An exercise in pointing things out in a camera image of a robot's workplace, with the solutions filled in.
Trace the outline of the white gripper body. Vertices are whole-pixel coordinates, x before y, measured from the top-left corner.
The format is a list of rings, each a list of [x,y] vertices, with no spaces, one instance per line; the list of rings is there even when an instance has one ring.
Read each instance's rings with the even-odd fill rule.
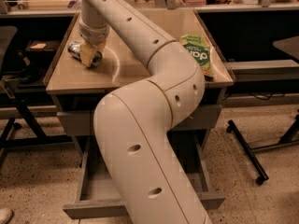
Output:
[[[78,32],[80,36],[89,44],[98,46],[107,40],[109,35],[109,26],[94,28],[86,24],[83,19],[78,22]]]

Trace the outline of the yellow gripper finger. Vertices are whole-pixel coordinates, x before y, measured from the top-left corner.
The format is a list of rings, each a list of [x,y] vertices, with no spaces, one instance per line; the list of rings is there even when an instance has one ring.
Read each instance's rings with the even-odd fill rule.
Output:
[[[103,52],[106,43],[99,45],[91,45],[87,42],[80,44],[80,59],[81,62],[87,66],[97,66],[103,61]]]

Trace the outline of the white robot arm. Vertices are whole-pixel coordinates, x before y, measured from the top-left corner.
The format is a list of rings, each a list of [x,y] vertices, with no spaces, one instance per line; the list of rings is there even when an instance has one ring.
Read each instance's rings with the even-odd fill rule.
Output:
[[[167,139],[199,105],[205,78],[170,34],[123,0],[83,0],[149,71],[97,105],[94,134],[134,224],[212,224]]]

